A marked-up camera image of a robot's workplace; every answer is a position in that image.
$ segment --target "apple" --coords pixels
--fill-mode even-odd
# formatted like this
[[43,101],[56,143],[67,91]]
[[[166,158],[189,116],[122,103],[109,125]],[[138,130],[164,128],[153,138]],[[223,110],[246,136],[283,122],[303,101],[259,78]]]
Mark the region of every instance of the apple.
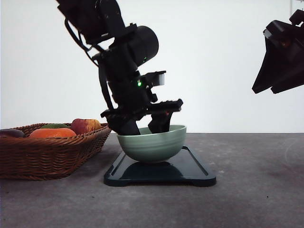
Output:
[[71,130],[76,134],[84,134],[100,128],[100,122],[95,119],[75,119],[71,123]]
[[1,129],[0,138],[24,138],[25,134],[16,129]]

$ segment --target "tabletop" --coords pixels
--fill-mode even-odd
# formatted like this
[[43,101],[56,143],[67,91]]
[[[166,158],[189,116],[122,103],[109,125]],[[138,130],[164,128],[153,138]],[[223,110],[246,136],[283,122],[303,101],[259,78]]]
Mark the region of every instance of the tabletop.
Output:
[[302,228],[304,134],[188,133],[217,176],[211,187],[110,187],[116,134],[59,180],[0,180],[1,228]]

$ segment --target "green fruit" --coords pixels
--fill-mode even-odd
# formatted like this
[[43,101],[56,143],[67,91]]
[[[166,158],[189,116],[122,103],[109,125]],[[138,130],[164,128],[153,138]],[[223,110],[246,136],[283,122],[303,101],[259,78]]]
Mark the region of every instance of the green fruit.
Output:
[[70,128],[70,127],[63,123],[61,123],[61,124],[60,123],[49,123],[49,124],[42,126],[41,128],[55,129],[55,128]]

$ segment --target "bowl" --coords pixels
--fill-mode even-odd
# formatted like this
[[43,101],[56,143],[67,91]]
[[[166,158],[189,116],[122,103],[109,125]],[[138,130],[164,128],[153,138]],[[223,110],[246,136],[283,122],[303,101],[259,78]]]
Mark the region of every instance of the bowl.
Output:
[[148,127],[140,135],[117,135],[120,146],[130,158],[147,163],[162,162],[176,155],[184,145],[186,126],[170,125],[168,132],[152,134]]

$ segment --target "orange fruit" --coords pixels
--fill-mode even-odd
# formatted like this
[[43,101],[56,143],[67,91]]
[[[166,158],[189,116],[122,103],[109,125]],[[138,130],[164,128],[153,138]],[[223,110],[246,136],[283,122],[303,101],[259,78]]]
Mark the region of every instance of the orange fruit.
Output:
[[40,128],[34,130],[29,138],[55,138],[55,137],[72,137],[76,133],[68,128]]

